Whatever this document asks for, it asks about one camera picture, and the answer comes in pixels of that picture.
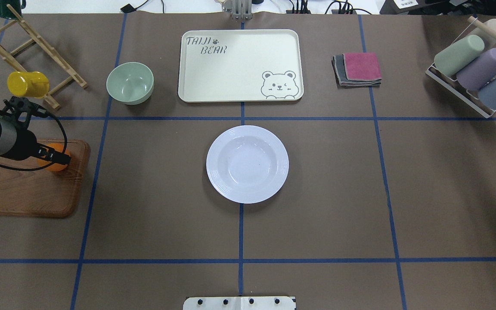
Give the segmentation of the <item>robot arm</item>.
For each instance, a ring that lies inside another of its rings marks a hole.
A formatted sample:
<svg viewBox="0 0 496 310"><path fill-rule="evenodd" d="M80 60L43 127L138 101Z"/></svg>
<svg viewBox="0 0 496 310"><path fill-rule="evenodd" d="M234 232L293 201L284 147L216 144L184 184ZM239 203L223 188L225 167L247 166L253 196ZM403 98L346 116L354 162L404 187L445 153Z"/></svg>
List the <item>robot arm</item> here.
<svg viewBox="0 0 496 310"><path fill-rule="evenodd" d="M64 139L61 149L55 149L38 141L36 135L29 130L33 117L55 120ZM12 161L35 158L42 163L39 167L12 167L0 163L2 169L40 171L55 165L67 167L71 163L71 156L66 153L67 149L67 134L57 116L24 97L12 96L10 100L4 100L4 108L0 110L0 158Z"/></svg>

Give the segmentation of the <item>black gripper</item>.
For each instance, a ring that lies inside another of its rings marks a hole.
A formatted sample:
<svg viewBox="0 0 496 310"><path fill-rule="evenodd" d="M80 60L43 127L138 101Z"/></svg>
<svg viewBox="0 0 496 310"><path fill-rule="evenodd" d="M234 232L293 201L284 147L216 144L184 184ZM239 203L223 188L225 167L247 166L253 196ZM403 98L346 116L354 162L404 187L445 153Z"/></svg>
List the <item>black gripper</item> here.
<svg viewBox="0 0 496 310"><path fill-rule="evenodd" d="M71 162L69 149L42 145L28 129L32 116L54 118L51 112L26 97L12 96L3 102L5 106L0 110L0 143L3 148L0 157L16 161L34 157L41 159L43 164L68 165Z"/></svg>

